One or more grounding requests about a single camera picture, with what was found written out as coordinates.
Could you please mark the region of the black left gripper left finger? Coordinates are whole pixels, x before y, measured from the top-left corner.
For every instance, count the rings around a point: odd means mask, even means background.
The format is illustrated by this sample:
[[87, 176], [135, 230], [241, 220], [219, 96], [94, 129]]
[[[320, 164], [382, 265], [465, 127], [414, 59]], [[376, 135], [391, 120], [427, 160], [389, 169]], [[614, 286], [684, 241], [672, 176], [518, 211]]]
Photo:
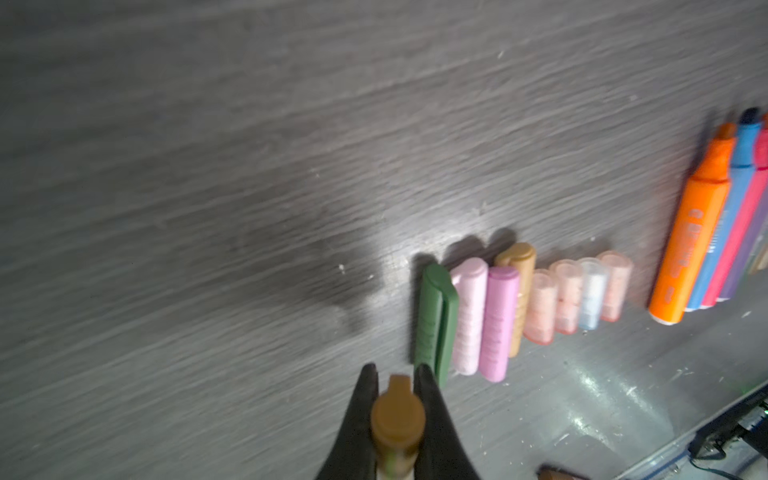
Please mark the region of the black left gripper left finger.
[[378, 396], [379, 376], [376, 365], [365, 364], [353, 389], [336, 440], [316, 475], [317, 480], [376, 478], [371, 412]]

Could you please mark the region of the orange highlighter pen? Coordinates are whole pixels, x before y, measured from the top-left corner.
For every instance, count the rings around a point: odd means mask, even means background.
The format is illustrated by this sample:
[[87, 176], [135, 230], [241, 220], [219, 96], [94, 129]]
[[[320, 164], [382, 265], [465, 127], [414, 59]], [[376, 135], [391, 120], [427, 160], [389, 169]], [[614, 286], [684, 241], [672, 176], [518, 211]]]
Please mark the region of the orange highlighter pen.
[[685, 184], [648, 304], [662, 325], [679, 323], [687, 307], [730, 191], [736, 139], [735, 124], [721, 125]]

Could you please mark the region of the pink red highlighter pen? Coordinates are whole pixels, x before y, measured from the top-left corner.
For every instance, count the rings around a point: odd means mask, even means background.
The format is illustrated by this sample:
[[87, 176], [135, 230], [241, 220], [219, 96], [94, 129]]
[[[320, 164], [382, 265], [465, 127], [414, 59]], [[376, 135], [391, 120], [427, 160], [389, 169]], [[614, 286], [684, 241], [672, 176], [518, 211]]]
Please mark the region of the pink red highlighter pen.
[[704, 299], [704, 309], [711, 308], [716, 303], [718, 303], [717, 297], [719, 296], [721, 289], [723, 288], [729, 275], [731, 266], [736, 258], [738, 250], [740, 249], [741, 242], [749, 227], [749, 224], [751, 223], [752, 216], [755, 209], [757, 208], [758, 201], [767, 182], [766, 173], [763, 172], [763, 170], [766, 168], [766, 163], [764, 160], [760, 159], [761, 153], [759, 152], [760, 141], [767, 139], [767, 115], [763, 114], [761, 115], [761, 118], [761, 130], [754, 145], [754, 165], [756, 167], [756, 171], [731, 230], [728, 242], [721, 257], [720, 264], [717, 268], [717, 271], [715, 272], [714, 280], [709, 287], [709, 290]]

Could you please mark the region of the light pink marker cap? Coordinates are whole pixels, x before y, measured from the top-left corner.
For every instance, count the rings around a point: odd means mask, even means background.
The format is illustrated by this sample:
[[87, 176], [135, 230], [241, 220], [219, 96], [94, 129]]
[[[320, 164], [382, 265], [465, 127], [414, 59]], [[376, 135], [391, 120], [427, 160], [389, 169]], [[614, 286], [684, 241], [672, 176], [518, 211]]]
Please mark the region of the light pink marker cap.
[[479, 368], [488, 270], [483, 259], [472, 257], [450, 271], [459, 298], [452, 364], [464, 376]]

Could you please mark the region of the clear orange pen cap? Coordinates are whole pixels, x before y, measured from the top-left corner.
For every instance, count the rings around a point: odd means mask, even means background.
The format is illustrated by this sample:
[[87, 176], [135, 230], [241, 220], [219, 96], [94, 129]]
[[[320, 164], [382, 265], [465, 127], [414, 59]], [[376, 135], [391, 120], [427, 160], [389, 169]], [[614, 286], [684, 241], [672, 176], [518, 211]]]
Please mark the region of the clear orange pen cap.
[[621, 317], [634, 264], [629, 257], [612, 250], [599, 254], [598, 260], [608, 272], [600, 318], [616, 322]]

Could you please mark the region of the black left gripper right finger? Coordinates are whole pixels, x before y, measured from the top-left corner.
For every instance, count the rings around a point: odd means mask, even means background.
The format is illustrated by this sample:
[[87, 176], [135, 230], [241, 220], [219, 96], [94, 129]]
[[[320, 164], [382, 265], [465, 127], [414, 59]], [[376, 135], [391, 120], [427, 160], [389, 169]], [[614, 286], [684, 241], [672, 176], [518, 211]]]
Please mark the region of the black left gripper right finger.
[[429, 365], [420, 364], [415, 368], [414, 392], [422, 401], [426, 415], [414, 478], [478, 480], [480, 476], [463, 448]]

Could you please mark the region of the clear blue pen cap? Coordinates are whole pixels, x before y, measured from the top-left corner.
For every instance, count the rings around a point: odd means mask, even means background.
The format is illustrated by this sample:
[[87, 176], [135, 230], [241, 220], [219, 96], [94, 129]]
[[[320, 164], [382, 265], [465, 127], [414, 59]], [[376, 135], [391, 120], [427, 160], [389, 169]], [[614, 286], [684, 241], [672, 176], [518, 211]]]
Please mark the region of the clear blue pen cap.
[[583, 330], [595, 330], [600, 322], [609, 279], [608, 270], [600, 260], [593, 257], [582, 258], [578, 263], [583, 271], [578, 325]]

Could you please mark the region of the gold brown marker cap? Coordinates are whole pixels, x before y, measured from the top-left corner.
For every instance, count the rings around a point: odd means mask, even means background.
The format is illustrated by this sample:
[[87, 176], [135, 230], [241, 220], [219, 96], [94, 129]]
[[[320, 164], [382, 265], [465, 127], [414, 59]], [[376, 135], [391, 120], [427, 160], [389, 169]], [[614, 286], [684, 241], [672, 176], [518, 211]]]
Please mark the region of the gold brown marker cap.
[[377, 479], [414, 478], [425, 425], [425, 408], [413, 391], [411, 378], [391, 375], [388, 388], [374, 401], [371, 410]]

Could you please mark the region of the purple highlighter pen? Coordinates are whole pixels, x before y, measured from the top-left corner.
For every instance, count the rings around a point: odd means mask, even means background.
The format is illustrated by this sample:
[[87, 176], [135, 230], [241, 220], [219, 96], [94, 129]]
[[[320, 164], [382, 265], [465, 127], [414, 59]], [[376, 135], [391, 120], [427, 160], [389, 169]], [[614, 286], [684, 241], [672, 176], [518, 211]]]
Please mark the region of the purple highlighter pen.
[[724, 302], [732, 298], [736, 292], [739, 283], [746, 271], [748, 260], [750, 259], [752, 252], [757, 244], [758, 237], [763, 231], [763, 225], [767, 218], [767, 191], [764, 191], [757, 208], [752, 216], [751, 223], [747, 229], [744, 238], [742, 240], [740, 249], [736, 255], [736, 258], [731, 266], [729, 275], [725, 281], [723, 288], [719, 296], [718, 302]]

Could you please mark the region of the blue highlighter pen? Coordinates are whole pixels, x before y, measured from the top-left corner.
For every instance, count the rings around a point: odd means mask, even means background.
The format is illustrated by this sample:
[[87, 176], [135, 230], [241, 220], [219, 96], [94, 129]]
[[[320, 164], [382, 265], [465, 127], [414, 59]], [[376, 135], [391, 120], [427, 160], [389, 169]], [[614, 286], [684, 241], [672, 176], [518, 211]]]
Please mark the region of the blue highlighter pen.
[[704, 299], [728, 242], [731, 230], [755, 174], [754, 145], [761, 130], [762, 118], [759, 107], [746, 109], [740, 117], [736, 144], [730, 157], [728, 175], [731, 182], [728, 197], [719, 216], [707, 254], [699, 270], [685, 311], [704, 307]]

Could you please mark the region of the gold cap beige marker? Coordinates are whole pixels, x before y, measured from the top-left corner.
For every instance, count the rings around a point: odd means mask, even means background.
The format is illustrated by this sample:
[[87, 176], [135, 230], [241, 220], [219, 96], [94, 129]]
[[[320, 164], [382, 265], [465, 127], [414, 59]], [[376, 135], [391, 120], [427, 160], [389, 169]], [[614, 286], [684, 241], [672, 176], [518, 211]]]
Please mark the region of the gold cap beige marker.
[[767, 228], [758, 235], [746, 265], [746, 274], [753, 275], [767, 265]]

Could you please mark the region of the green marker cap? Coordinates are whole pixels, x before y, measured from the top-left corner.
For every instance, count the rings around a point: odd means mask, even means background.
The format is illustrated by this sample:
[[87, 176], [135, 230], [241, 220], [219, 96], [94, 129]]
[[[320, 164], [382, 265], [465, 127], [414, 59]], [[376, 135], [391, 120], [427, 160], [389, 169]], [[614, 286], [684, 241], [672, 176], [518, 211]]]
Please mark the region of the green marker cap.
[[459, 304], [449, 271], [439, 264], [428, 265], [419, 292], [414, 366], [428, 365], [440, 388], [451, 368]]

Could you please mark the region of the clear pink pen cap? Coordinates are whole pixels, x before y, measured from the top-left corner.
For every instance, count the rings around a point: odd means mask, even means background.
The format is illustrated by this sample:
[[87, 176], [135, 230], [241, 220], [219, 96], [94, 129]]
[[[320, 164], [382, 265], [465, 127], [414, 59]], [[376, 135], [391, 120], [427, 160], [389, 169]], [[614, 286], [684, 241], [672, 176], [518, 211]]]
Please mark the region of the clear pink pen cap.
[[555, 330], [561, 334], [571, 335], [578, 329], [584, 280], [583, 269], [578, 262], [564, 259], [554, 262], [549, 270], [558, 283]]

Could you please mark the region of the gold pen cap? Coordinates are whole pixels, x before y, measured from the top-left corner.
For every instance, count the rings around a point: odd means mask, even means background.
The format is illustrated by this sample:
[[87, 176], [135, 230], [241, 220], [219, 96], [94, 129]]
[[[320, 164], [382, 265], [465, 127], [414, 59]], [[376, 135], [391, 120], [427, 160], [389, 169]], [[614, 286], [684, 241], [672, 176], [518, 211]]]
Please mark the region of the gold pen cap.
[[509, 348], [510, 358], [516, 357], [520, 351], [535, 264], [536, 249], [526, 242], [511, 245], [494, 259], [495, 266], [514, 267], [519, 273], [514, 330]]

